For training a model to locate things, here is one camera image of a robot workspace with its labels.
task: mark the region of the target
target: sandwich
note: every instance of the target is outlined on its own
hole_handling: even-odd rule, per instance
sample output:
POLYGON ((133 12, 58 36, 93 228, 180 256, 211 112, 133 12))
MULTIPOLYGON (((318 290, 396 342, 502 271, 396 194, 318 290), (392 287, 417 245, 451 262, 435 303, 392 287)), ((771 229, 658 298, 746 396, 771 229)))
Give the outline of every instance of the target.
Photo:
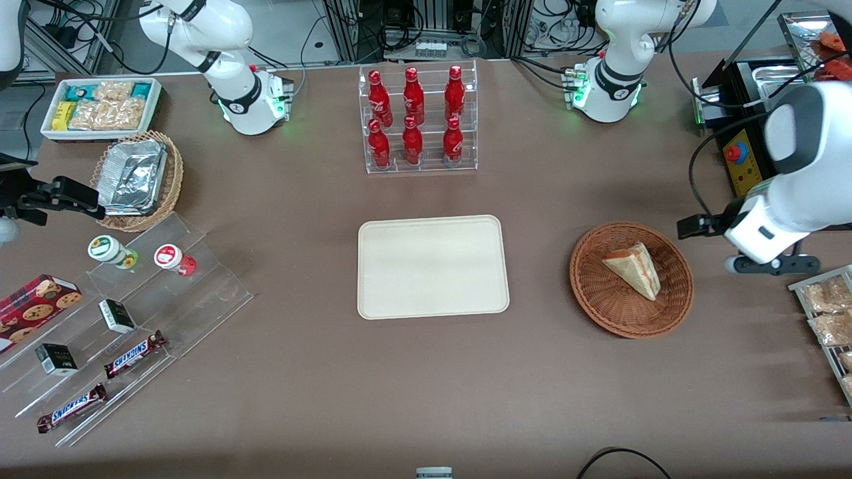
POLYGON ((603 263, 644 297, 651 301, 657 299, 657 293, 659 293, 657 269, 653 266, 648 248, 642 242, 626 250, 609 253, 603 258, 603 263))

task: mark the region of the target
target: snickers bar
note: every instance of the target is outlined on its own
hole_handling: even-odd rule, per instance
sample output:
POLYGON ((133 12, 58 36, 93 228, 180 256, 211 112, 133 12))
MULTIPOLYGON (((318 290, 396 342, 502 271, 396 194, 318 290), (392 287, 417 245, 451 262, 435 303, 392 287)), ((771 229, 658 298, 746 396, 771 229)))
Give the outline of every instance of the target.
POLYGON ((38 432, 39 434, 44 434, 49 430, 52 430, 54 427, 58 426, 62 421, 70 418, 75 414, 79 414, 81 411, 86 409, 87 407, 96 404, 97 402, 106 402, 107 401, 107 390, 104 388, 103 384, 98 384, 95 388, 88 393, 81 395, 74 401, 69 402, 62 409, 57 409, 53 414, 45 414, 41 418, 38 418, 38 432))
POLYGON ((143 357, 151 354, 156 348, 166 344, 163 333, 158 329, 157 332, 148 336, 145 341, 137 344, 133 349, 121 355, 111 364, 104 366, 106 370, 106 378, 112 379, 118 376, 125 369, 130 368, 143 357))

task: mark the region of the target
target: small black box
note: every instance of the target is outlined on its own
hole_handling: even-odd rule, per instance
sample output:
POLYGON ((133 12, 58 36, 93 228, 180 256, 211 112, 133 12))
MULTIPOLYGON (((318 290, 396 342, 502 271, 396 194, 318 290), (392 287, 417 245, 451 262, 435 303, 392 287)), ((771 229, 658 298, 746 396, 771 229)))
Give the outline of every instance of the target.
POLYGON ((62 344, 39 344, 36 348, 36 356, 47 374, 71 376, 77 372, 77 363, 71 357, 71 351, 62 344))
POLYGON ((130 334, 135 325, 133 319, 124 305, 114 299, 105 299, 98 306, 101 308, 101 316, 106 321, 106 327, 121 334, 130 334))

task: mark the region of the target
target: snack box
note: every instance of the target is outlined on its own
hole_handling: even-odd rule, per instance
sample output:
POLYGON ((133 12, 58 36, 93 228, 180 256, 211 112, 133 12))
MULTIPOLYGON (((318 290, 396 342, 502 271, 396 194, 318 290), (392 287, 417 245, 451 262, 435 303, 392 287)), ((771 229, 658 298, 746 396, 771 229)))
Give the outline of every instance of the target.
POLYGON ((41 274, 0 301, 0 354, 82 298, 73 283, 41 274))
POLYGON ((157 110, 160 91, 162 87, 160 83, 149 77, 99 77, 99 78, 74 78, 62 80, 56 85, 53 100, 50 101, 50 107, 47 114, 44 115, 42 122, 42 135, 53 141, 112 141, 118 138, 145 133, 149 130, 149 126, 157 110), (69 89, 98 84, 103 81, 111 82, 134 82, 136 84, 150 84, 151 89, 148 91, 148 97, 145 101, 145 109, 142 111, 142 120, 139 122, 139 128, 136 130, 103 130, 103 131, 80 131, 80 130, 54 130, 53 118, 56 115, 56 108, 60 102, 66 100, 66 95, 69 89))

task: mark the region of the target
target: red button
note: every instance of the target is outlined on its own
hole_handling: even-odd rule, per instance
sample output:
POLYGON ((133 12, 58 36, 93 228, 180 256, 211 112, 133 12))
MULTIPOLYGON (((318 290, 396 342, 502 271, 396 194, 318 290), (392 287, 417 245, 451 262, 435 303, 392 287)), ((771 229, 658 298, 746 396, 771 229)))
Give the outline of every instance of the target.
POLYGON ((734 163, 740 159, 742 154, 743 152, 740 147, 738 147, 737 145, 733 145, 732 147, 729 147, 727 150, 725 150, 725 159, 727 161, 730 161, 731 163, 734 163))

